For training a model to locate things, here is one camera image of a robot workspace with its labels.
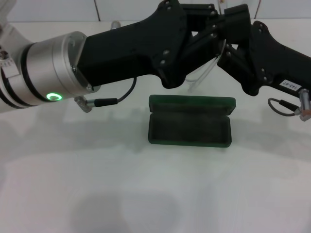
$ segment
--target green led ring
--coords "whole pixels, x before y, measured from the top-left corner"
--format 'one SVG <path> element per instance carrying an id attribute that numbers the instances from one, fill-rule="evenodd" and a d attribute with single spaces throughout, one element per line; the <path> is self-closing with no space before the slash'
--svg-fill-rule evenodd
<path id="1" fill-rule="evenodd" d="M 58 95 L 56 93 L 49 93 L 47 94 L 47 99 L 49 100 L 53 100 L 53 101 L 59 101 L 61 100 L 63 97 L 61 95 Z"/>

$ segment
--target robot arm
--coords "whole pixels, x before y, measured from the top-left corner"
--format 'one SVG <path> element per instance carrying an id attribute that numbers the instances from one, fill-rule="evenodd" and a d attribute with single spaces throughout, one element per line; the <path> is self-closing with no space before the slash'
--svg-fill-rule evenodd
<path id="1" fill-rule="evenodd" d="M 304 110 L 310 108 L 305 93 L 311 90 L 311 58 L 276 42 L 263 23 L 251 25 L 247 5 L 219 15 L 213 4 L 165 0 L 149 18 L 126 27 L 31 43 L 6 23 L 14 1 L 2 2 L 0 112 L 67 98 L 75 98 L 88 112 L 83 95 L 146 74 L 158 76 L 165 88 L 175 88 L 220 55 L 224 40 L 218 66 L 240 82 L 245 93 L 255 96 L 269 85 L 300 97 L 301 112 L 309 112 Z"/>

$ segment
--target white table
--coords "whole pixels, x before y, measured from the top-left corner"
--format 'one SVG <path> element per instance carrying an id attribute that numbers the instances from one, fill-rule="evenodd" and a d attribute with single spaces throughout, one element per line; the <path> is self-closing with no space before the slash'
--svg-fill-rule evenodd
<path id="1" fill-rule="evenodd" d="M 311 56 L 311 19 L 263 22 L 276 40 Z M 15 25 L 33 41 L 110 27 Z M 120 97 L 131 83 L 102 86 L 88 98 Z M 248 96 L 216 67 L 194 94 L 236 98 L 231 147 L 149 144 L 149 96 L 187 89 L 167 90 L 145 76 L 124 102 L 88 114 L 73 100 L 1 114 L 0 232 L 310 232 L 311 122 L 267 105 L 269 97 L 299 100 L 269 87 Z"/>

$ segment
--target label sticker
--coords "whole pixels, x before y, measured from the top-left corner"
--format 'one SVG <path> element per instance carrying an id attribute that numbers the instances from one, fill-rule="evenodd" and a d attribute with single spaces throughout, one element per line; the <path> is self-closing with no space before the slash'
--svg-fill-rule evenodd
<path id="1" fill-rule="evenodd" d="M 281 82 L 280 86 L 284 86 L 284 87 L 291 89 L 293 91 L 297 91 L 299 88 L 301 88 L 300 85 L 295 84 L 295 83 L 288 81 L 288 80 L 284 80 L 283 82 Z"/>

